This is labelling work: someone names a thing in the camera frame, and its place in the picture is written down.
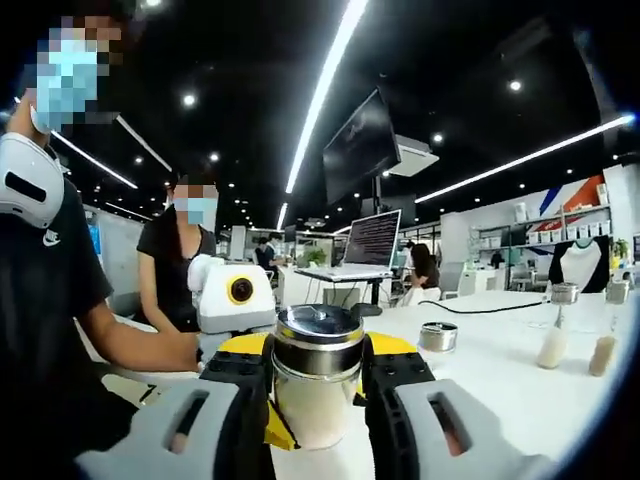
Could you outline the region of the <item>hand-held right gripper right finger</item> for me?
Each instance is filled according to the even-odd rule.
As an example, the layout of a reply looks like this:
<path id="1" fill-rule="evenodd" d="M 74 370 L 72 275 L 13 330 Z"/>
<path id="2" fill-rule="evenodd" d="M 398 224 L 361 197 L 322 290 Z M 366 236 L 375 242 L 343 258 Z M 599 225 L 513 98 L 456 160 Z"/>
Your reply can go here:
<path id="1" fill-rule="evenodd" d="M 544 479 L 553 462 L 526 455 L 496 414 L 450 379 L 437 380 L 419 353 L 379 353 L 363 342 L 365 423 L 377 479 Z"/>

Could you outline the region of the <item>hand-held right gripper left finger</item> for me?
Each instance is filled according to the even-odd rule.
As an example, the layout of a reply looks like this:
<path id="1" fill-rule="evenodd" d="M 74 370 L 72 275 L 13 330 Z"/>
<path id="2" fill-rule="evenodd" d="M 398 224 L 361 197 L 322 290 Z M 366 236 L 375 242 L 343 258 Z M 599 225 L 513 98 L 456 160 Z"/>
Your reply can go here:
<path id="1" fill-rule="evenodd" d="M 77 458 L 90 479 L 272 479 L 265 442 L 271 390 L 266 336 L 258 353 L 219 351 L 200 379 L 181 382 L 133 417 L 105 452 Z"/>

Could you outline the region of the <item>person's left hand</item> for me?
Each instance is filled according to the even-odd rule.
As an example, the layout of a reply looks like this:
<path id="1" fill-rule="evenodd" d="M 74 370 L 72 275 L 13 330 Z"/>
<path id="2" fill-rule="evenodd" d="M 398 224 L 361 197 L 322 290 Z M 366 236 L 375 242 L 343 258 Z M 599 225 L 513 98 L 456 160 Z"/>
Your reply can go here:
<path id="1" fill-rule="evenodd" d="M 200 372 L 202 350 L 196 333 L 179 333 L 176 342 L 176 366 L 180 371 Z"/>

